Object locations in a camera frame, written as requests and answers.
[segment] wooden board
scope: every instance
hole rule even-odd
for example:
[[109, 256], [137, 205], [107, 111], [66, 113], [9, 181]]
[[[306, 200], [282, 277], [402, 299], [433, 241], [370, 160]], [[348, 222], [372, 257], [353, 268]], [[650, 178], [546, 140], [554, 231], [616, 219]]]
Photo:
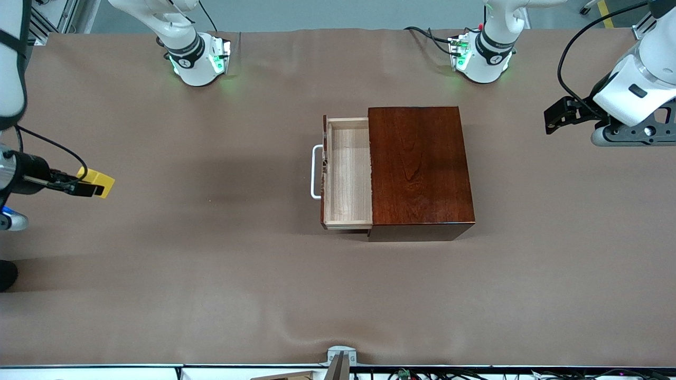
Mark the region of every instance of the wooden board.
[[368, 118], [327, 120], [324, 226], [363, 229], [372, 225]]
[[368, 109], [374, 225], [474, 222], [457, 107]]

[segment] dark wood cabinet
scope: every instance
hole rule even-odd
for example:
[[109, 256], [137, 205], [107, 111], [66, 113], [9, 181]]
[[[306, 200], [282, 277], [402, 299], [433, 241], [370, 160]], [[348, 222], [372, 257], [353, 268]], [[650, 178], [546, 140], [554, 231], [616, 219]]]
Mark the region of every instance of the dark wood cabinet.
[[324, 117], [321, 223], [370, 241], [453, 240], [475, 223], [457, 107]]

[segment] metal bracket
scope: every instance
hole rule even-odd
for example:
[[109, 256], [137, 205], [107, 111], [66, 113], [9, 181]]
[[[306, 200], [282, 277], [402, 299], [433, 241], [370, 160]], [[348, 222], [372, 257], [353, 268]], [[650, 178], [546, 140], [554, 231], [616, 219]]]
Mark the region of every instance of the metal bracket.
[[357, 365], [357, 349], [352, 348], [352, 347], [347, 347], [347, 346], [332, 346], [327, 350], [327, 362], [325, 363], [327, 366], [331, 365], [331, 361], [336, 357], [336, 355], [340, 355], [341, 352], [345, 352], [347, 355], [347, 358], [349, 358], [349, 365], [350, 366], [356, 366]]
[[636, 41], [642, 39], [647, 32], [650, 32], [655, 27], [655, 23], [657, 23], [657, 20], [652, 17], [650, 12], [648, 12], [638, 24], [632, 25], [631, 31], [633, 32]]
[[635, 126], [611, 124], [597, 128], [591, 136], [594, 145], [609, 146], [675, 146], [676, 145], [676, 100], [665, 103], [660, 109], [667, 113], [664, 122], [655, 119], [655, 114]]

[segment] drawer handle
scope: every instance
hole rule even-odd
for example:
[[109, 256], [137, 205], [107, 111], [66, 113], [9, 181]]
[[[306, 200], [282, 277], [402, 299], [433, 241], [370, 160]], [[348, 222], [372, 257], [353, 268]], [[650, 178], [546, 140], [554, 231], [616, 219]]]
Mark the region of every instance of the drawer handle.
[[317, 200], [322, 199], [321, 194], [317, 195], [317, 194], [314, 193], [314, 188], [315, 188], [314, 179], [317, 177], [316, 174], [315, 174], [315, 167], [317, 166], [316, 165], [316, 163], [317, 163], [317, 149], [320, 149], [320, 148], [323, 148], [323, 147], [324, 147], [323, 144], [319, 144], [319, 145], [315, 145], [312, 148], [312, 168], [311, 168], [311, 171], [310, 171], [310, 195], [312, 196], [312, 199], [317, 199]]

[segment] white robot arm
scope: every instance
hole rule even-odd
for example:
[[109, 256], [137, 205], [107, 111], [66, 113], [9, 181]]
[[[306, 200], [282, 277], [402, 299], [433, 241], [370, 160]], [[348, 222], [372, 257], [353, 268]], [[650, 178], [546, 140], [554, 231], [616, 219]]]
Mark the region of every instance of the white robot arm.
[[174, 71], [191, 86], [204, 86], [227, 71], [230, 42], [198, 33], [184, 12], [198, 0], [109, 0], [111, 5], [135, 17], [160, 38]]
[[12, 127], [26, 110], [26, 43], [30, 0], [0, 0], [0, 131]]
[[512, 49], [526, 24], [525, 8], [553, 7], [567, 0], [484, 0], [486, 23], [480, 31], [472, 31], [451, 40], [453, 68], [477, 83], [497, 80], [507, 70]]
[[[507, 70], [514, 44], [525, 26], [524, 9], [553, 7], [566, 0], [484, 0], [482, 30], [449, 39], [455, 70], [477, 83], [497, 80]], [[545, 111], [546, 132], [601, 120], [592, 135], [599, 146], [676, 145], [676, 0], [648, 2], [655, 27], [647, 32], [599, 82], [587, 99], [563, 97]], [[655, 120], [664, 108], [666, 122]]]
[[[545, 112], [548, 135], [561, 126], [599, 120], [598, 146], [676, 146], [676, 0], [648, 3], [655, 27], [591, 91], [566, 96]], [[657, 120], [662, 109], [665, 119]]]

